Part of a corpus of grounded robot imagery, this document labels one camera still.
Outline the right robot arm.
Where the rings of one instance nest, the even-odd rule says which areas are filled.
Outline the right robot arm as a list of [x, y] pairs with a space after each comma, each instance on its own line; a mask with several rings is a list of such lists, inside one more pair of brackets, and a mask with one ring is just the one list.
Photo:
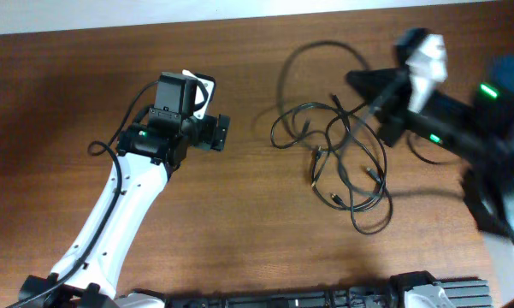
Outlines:
[[468, 164], [464, 203], [491, 254], [506, 303], [514, 302], [514, 91], [481, 83], [469, 104], [438, 91], [447, 78], [441, 35], [407, 31], [394, 46], [397, 65], [352, 70], [346, 82], [369, 104], [379, 139], [392, 147], [408, 132]]

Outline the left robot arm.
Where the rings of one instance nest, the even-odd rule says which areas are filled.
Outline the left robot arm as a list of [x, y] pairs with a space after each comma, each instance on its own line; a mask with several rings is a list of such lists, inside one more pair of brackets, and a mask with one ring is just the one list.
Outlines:
[[30, 275], [18, 307], [164, 307], [148, 290], [116, 295], [122, 265], [147, 211], [186, 158], [189, 148], [222, 151], [230, 119], [207, 115], [216, 90], [208, 75], [161, 73], [156, 99], [108, 143], [107, 183], [73, 244], [45, 277]]

